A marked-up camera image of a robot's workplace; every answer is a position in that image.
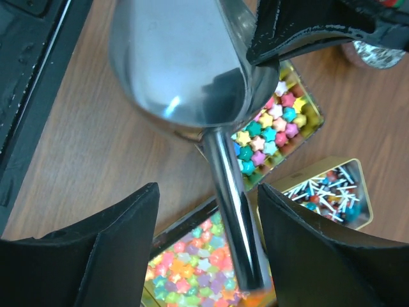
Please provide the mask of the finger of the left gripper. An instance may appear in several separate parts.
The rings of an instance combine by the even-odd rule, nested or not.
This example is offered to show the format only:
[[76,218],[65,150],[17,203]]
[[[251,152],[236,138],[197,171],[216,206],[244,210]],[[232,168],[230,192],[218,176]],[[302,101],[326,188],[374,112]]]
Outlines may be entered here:
[[259,1],[247,59],[270,66],[352,41],[408,51],[408,1]]

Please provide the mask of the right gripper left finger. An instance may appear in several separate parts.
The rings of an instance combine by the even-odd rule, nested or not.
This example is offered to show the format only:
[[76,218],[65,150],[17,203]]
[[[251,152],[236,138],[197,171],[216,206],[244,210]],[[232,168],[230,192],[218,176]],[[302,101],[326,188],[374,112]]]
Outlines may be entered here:
[[119,203],[35,239],[1,241],[2,306],[139,306],[160,192]]

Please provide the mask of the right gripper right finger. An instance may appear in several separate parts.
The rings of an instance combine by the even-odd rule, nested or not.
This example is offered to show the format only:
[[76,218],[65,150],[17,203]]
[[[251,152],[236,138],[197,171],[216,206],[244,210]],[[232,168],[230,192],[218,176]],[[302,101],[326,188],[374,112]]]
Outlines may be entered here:
[[352,230],[267,184],[258,207],[279,306],[408,306],[408,244]]

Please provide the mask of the metal scoop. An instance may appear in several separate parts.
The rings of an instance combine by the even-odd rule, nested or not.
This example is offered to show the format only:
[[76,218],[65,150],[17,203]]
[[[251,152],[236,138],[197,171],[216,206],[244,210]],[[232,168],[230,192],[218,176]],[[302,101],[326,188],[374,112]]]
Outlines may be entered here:
[[109,59],[126,96],[157,129],[201,145],[238,286],[272,286],[231,136],[273,95],[279,64],[246,58],[256,18],[243,1],[117,1]]

